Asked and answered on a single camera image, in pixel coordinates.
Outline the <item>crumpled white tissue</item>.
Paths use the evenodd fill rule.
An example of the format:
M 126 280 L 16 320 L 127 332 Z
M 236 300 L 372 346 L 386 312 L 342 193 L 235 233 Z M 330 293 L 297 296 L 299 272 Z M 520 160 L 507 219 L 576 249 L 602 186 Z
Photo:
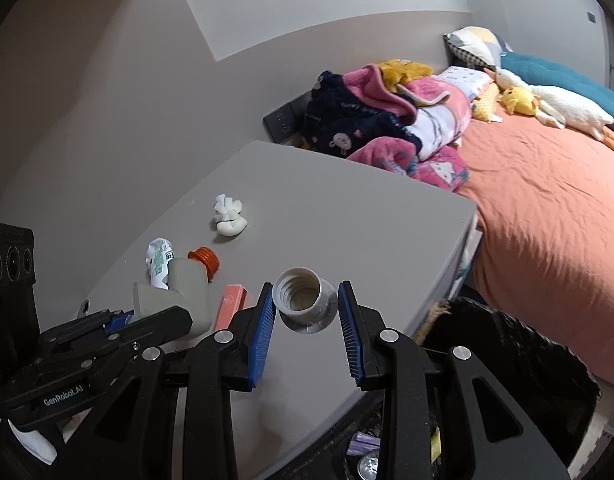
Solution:
M 243 204 L 226 194 L 219 194 L 215 198 L 214 222 L 216 231 L 224 237 L 236 237 L 247 226 L 247 220 L 242 216 Z

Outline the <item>white goose plush toy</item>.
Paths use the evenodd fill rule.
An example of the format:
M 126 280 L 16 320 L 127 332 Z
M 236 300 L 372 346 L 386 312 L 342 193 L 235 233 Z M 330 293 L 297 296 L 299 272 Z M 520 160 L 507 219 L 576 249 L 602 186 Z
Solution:
M 614 132 L 610 129 L 614 118 L 594 101 L 560 87 L 525 84 L 519 76 L 503 68 L 484 68 L 484 72 L 496 82 L 501 94 L 510 86 L 530 90 L 538 101 L 537 114 L 533 117 L 542 125 L 575 129 L 614 151 Z

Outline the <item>black wall socket panel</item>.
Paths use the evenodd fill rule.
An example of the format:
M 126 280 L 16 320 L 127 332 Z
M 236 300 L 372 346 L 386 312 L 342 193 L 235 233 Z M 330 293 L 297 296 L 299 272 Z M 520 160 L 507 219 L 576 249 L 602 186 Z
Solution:
M 275 144 L 296 144 L 301 140 L 301 127 L 311 92 L 287 102 L 263 118 L 263 126 Z

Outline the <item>pink small box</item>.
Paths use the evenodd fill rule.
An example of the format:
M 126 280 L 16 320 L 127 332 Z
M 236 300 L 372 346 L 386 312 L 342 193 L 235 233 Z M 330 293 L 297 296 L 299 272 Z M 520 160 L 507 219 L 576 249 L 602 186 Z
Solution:
M 249 292 L 242 285 L 230 284 L 222 295 L 214 330 L 226 330 L 234 315 L 244 310 L 249 301 Z

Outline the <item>yellow duck plush toy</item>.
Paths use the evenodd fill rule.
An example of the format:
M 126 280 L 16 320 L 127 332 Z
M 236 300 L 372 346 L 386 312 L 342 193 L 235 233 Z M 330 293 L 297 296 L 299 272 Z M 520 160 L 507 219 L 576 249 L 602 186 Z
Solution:
M 510 86 L 502 92 L 501 103 L 509 115 L 520 114 L 533 117 L 538 110 L 538 101 L 534 94 L 519 86 Z

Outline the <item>foam puzzle floor mat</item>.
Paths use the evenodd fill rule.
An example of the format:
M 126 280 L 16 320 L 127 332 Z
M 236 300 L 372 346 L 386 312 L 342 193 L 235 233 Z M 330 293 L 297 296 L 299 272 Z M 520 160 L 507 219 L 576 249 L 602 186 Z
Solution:
M 582 444 L 568 468 L 571 479 L 583 479 L 614 437 L 614 385 L 597 379 L 600 393 Z

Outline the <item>teal long pillow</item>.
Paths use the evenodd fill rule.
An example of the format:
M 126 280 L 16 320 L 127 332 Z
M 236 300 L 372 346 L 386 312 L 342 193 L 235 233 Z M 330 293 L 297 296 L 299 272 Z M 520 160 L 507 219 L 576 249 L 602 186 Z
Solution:
M 527 84 L 556 86 L 578 93 L 594 101 L 614 118 L 614 91 L 568 66 L 516 52 L 508 52 L 500 63 L 502 68 L 520 76 Z

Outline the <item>navy pink fleece blanket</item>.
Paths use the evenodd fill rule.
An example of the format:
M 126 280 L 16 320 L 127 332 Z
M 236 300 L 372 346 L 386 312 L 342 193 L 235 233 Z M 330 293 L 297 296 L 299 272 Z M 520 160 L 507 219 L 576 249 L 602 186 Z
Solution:
M 383 84 L 377 64 L 326 70 L 311 89 L 301 140 L 312 150 L 455 192 L 469 180 L 456 148 L 471 122 L 468 97 L 435 76 Z

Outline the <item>black lined trash bin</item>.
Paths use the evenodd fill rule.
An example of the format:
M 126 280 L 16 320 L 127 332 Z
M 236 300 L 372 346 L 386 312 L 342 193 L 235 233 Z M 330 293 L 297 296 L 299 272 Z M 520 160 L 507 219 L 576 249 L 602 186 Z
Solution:
M 599 394 L 561 344 L 469 298 L 431 313 L 415 336 L 342 292 L 351 376 L 365 393 L 282 479 L 340 479 L 343 448 L 380 425 L 382 479 L 564 479 Z

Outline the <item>purple plastic bag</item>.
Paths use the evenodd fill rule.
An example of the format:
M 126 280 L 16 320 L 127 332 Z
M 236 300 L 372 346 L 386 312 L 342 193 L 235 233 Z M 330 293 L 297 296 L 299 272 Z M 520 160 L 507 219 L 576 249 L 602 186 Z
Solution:
M 372 434 L 357 431 L 349 441 L 346 451 L 347 456 L 365 456 L 380 450 L 381 439 Z

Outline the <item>yellow mustard garment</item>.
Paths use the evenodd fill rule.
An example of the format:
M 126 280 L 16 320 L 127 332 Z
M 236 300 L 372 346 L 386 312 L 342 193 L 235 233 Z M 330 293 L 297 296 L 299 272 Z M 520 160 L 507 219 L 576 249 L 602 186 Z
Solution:
M 395 92 L 399 84 L 409 84 L 410 81 L 433 75 L 429 65 L 394 58 L 377 64 L 382 73 L 383 84 L 388 91 Z

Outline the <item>crushed white plastic bottle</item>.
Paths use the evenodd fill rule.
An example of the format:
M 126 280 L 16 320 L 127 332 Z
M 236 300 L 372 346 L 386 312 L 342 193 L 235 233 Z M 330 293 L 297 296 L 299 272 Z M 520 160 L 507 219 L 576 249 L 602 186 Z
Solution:
M 155 238 L 148 244 L 145 264 L 150 286 L 168 288 L 168 266 L 173 258 L 175 258 L 173 246 L 167 238 Z

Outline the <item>checkered white pillow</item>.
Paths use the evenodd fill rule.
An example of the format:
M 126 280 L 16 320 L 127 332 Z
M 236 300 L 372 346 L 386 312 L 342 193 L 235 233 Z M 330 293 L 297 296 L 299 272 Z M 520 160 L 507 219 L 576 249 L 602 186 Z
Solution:
M 491 68 L 501 66 L 501 60 L 510 46 L 490 29 L 480 26 L 466 26 L 446 32 L 443 35 L 449 52 L 470 68 Z

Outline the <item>orange bottle cap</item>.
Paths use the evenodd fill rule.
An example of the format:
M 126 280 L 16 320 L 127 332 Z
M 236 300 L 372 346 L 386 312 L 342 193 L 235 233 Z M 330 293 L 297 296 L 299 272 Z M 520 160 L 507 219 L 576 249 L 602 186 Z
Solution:
M 220 262 L 216 253 L 209 247 L 202 246 L 193 252 L 188 252 L 187 257 L 205 266 L 207 281 L 211 282 L 219 270 Z

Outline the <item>yellow snack wrapper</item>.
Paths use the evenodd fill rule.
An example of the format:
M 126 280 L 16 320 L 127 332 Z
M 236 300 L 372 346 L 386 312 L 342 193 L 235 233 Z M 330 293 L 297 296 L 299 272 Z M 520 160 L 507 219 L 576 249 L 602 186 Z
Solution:
M 431 445 L 431 464 L 435 464 L 441 456 L 441 431 L 439 431 L 439 428 L 434 430 L 429 444 Z

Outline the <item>bed with orange sheet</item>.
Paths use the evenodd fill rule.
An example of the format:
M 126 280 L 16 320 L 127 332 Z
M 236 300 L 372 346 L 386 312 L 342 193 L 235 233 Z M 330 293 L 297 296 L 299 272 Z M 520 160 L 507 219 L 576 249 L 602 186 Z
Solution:
M 459 153 L 483 231 L 476 290 L 614 384 L 614 153 L 522 115 L 471 122 Z

